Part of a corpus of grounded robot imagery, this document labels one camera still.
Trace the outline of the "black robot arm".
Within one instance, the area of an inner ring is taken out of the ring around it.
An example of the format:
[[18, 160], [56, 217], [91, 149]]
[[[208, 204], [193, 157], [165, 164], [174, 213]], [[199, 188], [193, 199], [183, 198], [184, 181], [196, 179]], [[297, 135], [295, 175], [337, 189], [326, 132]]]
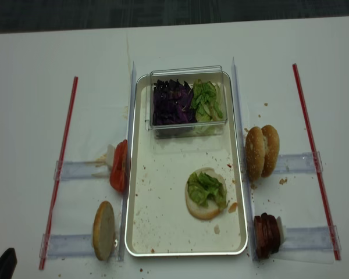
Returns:
[[8, 248], [0, 257], [0, 279], [11, 279], [17, 265], [14, 248]]

